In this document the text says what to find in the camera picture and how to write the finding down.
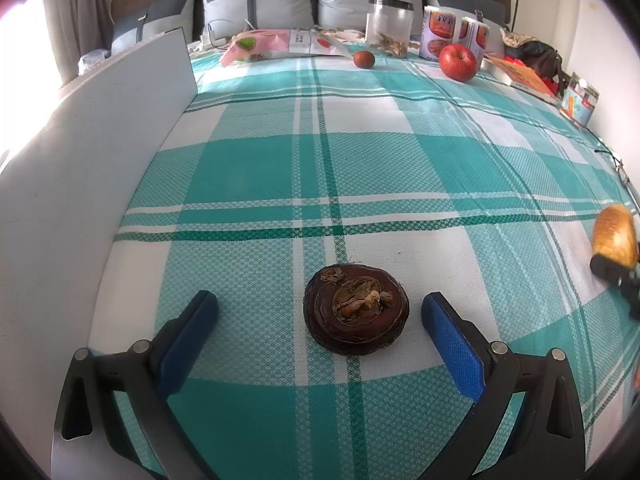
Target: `screw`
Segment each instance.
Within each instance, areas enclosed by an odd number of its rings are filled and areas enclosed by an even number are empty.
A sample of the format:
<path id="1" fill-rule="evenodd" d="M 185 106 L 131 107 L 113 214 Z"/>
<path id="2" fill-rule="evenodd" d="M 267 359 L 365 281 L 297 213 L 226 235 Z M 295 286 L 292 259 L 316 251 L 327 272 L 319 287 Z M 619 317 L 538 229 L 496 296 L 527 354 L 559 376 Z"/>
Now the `screw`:
<path id="1" fill-rule="evenodd" d="M 86 348 L 79 348 L 74 354 L 74 358 L 76 359 L 76 361 L 82 361 L 82 359 L 86 359 L 88 356 L 89 351 Z"/>
<path id="2" fill-rule="evenodd" d="M 150 346 L 151 346 L 151 343 L 146 339 L 139 339 L 138 341 L 133 343 L 133 346 L 131 348 L 136 354 L 143 354 L 147 350 L 149 350 Z"/>
<path id="3" fill-rule="evenodd" d="M 509 351 L 509 347 L 502 341 L 494 341 L 491 343 L 491 350 L 498 355 L 505 355 Z"/>
<path id="4" fill-rule="evenodd" d="M 551 355 L 556 361 L 564 361 L 566 359 L 566 354 L 559 348 L 554 348 L 551 351 Z"/>

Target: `red apple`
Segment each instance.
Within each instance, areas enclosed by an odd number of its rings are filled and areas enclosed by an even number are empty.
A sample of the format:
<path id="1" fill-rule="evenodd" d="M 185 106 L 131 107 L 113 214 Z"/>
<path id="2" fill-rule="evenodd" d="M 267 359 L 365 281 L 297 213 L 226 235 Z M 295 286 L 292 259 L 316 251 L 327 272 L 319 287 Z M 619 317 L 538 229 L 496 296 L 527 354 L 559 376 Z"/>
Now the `red apple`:
<path id="1" fill-rule="evenodd" d="M 459 43 L 447 45 L 438 57 L 440 68 L 447 77 L 466 82 L 476 75 L 476 56 Z"/>

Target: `bed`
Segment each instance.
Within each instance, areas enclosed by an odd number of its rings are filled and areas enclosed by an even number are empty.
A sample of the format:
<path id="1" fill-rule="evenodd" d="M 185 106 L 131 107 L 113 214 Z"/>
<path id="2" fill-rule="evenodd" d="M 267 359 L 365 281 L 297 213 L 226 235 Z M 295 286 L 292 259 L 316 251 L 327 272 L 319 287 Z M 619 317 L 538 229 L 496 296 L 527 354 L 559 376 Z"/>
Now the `bed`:
<path id="1" fill-rule="evenodd" d="M 564 350 L 593 461 L 630 405 L 640 342 L 588 267 L 597 213 L 632 208 L 598 141 L 489 73 L 460 84 L 415 54 L 370 71 L 341 57 L 222 68 L 220 55 L 192 62 L 198 95 L 122 219 L 90 347 L 122 351 L 211 290 L 220 321 L 169 405 L 220 478 L 411 479 L 471 405 L 420 322 L 439 290 L 488 340 Z M 336 262 L 404 286 L 410 316 L 388 348 L 345 358 L 309 336 L 305 285 Z"/>

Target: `sunlight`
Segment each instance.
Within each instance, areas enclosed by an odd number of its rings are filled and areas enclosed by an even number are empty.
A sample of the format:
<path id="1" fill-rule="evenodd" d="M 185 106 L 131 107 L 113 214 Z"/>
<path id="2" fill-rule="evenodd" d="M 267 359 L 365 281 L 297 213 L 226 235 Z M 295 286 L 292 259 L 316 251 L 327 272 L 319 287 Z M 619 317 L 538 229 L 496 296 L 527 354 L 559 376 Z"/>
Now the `sunlight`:
<path id="1" fill-rule="evenodd" d="M 0 172 L 47 123 L 61 83 L 42 0 L 27 0 L 0 20 Z"/>

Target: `plastic bag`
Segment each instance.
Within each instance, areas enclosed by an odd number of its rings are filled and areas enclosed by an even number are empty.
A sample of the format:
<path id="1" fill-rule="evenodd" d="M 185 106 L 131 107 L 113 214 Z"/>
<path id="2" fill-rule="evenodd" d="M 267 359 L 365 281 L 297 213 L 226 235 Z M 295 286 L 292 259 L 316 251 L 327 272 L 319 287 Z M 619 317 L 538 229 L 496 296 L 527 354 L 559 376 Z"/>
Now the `plastic bag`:
<path id="1" fill-rule="evenodd" d="M 78 61 L 78 75 L 82 75 L 109 57 L 109 51 L 99 48 L 84 54 Z"/>
<path id="2" fill-rule="evenodd" d="M 260 61 L 279 57 L 353 57 L 347 48 L 314 30 L 264 29 L 242 32 L 220 59 L 222 66 L 234 61 Z"/>

